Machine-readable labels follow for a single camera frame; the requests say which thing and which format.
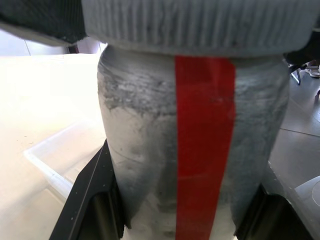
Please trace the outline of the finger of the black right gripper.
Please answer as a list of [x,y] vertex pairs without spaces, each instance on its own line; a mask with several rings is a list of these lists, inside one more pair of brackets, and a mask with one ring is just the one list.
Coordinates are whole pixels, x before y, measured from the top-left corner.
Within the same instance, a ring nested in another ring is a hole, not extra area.
[[54,47],[87,36],[81,0],[0,0],[0,29]]
[[307,44],[295,51],[285,53],[283,55],[285,61],[290,65],[306,65],[312,60],[320,60],[320,29],[312,32]]

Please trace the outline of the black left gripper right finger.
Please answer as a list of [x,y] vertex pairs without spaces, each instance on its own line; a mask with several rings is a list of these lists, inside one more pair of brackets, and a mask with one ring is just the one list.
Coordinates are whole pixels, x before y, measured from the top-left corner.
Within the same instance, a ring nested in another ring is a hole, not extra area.
[[292,205],[262,185],[234,235],[237,240],[314,240]]

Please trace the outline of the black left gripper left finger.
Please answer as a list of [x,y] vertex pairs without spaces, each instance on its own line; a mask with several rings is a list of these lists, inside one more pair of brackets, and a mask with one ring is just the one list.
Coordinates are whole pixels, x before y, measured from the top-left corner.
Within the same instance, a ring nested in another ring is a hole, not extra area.
[[125,218],[108,143],[78,174],[49,240],[121,240]]

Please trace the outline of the grey jar with red tape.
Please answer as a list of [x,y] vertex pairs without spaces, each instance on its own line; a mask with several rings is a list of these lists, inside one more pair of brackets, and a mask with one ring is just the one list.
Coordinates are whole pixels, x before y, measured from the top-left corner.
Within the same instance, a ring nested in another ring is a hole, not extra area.
[[124,207],[123,240],[233,240],[287,108],[282,56],[107,46],[97,84]]

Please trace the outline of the ribbed grey jar lid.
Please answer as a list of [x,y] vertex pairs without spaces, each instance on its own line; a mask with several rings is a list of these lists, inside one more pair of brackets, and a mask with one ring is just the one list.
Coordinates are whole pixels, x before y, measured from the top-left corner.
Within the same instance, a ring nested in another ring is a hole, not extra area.
[[81,0],[88,36],[167,55],[260,57],[305,46],[320,0]]

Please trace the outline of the clear plastic box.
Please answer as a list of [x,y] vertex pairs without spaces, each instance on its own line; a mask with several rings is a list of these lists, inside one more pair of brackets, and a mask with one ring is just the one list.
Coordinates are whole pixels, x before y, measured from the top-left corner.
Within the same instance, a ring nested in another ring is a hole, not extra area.
[[67,199],[78,174],[99,151],[105,134],[93,128],[61,130],[23,152],[50,187]]

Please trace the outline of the white shoe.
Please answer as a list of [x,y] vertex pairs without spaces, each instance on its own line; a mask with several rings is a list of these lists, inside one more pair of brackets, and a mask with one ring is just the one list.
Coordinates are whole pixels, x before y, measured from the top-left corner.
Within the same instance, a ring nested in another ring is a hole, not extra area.
[[304,70],[310,77],[319,79],[320,78],[320,60],[312,60],[306,64]]

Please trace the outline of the dark metal chair leg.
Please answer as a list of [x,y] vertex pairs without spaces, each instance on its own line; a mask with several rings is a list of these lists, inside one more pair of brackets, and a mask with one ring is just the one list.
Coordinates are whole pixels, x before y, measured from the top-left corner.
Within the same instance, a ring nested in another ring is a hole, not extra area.
[[288,65],[289,73],[295,79],[298,86],[301,85],[300,68],[301,68],[300,65],[294,65],[294,64]]

